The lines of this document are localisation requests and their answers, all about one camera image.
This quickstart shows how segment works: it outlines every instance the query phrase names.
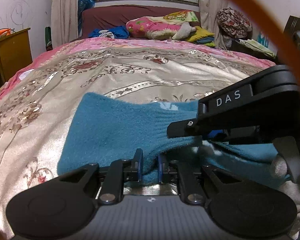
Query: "metal screw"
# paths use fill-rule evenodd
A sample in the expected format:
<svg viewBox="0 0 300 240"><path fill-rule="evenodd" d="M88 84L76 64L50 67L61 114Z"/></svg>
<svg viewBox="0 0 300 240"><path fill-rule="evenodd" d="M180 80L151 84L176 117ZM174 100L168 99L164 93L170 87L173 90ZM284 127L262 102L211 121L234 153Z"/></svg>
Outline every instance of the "metal screw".
<svg viewBox="0 0 300 240"><path fill-rule="evenodd" d="M109 193L102 194L102 195L100 196L100 199L101 199L103 202L114 201L114 200L115 200L115 195L109 194Z"/></svg>
<svg viewBox="0 0 300 240"><path fill-rule="evenodd" d="M203 197L200 194L190 194L188 200L192 203L198 203L203 200Z"/></svg>

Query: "round black pad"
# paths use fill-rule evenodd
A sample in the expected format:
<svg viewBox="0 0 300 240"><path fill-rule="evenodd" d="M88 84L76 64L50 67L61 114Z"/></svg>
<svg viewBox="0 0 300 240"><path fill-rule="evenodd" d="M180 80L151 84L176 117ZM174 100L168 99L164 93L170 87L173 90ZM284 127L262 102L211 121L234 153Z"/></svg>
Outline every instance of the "round black pad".
<svg viewBox="0 0 300 240"><path fill-rule="evenodd" d="M92 219L92 200L75 183L48 184L21 192L8 203L6 215L16 235L57 239L79 231Z"/></svg>
<svg viewBox="0 0 300 240"><path fill-rule="evenodd" d="M223 229L248 238L270 238L290 231L297 208L287 195L270 188L262 193L233 192L217 194L209 205L213 220Z"/></svg>

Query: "text das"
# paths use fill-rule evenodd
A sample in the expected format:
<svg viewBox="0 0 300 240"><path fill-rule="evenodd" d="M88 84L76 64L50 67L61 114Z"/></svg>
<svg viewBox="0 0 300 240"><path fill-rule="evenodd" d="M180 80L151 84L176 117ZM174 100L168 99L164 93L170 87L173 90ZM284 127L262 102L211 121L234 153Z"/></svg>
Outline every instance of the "text das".
<svg viewBox="0 0 300 240"><path fill-rule="evenodd" d="M224 102L222 102L222 98L218 98L217 99L217 106L221 106L223 103L227 103L227 102L232 102L232 100L236 100L236 99L239 99L240 98L240 90L237 90L234 92L234 95L227 95L226 96L226 100Z"/></svg>

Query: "scribble drawing on wall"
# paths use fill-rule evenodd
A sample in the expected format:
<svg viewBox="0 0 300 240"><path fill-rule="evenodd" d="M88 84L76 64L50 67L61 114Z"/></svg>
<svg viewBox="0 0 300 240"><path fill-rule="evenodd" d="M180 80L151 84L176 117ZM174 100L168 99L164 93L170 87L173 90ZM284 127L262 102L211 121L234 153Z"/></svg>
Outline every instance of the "scribble drawing on wall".
<svg viewBox="0 0 300 240"><path fill-rule="evenodd" d="M33 19L33 12L30 0L10 0L6 9L5 22L9 28L16 28L16 31L30 27Z"/></svg>

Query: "pink floral pillow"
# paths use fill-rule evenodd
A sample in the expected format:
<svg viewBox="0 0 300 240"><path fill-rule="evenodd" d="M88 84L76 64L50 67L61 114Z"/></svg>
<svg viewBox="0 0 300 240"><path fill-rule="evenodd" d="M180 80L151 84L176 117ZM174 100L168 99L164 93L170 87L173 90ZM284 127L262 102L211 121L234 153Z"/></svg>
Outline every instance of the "pink floral pillow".
<svg viewBox="0 0 300 240"><path fill-rule="evenodd" d="M147 17L131 20L126 25L131 37L167 40L180 30L180 25L153 22Z"/></svg>

